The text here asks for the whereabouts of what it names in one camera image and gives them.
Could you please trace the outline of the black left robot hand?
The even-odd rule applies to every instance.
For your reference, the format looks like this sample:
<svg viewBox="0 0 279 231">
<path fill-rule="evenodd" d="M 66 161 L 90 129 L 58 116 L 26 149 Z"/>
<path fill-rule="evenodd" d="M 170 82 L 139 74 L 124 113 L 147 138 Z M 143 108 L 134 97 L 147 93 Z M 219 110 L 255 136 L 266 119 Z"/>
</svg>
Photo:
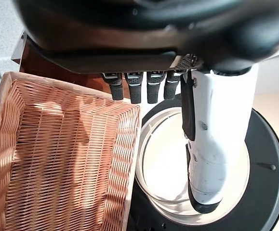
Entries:
<svg viewBox="0 0 279 231">
<path fill-rule="evenodd" d="M 213 212 L 224 196 L 251 115 L 258 62 L 279 49 L 279 0 L 15 0 L 28 38 L 75 73 L 133 83 L 181 80 L 188 194 Z"/>
</svg>

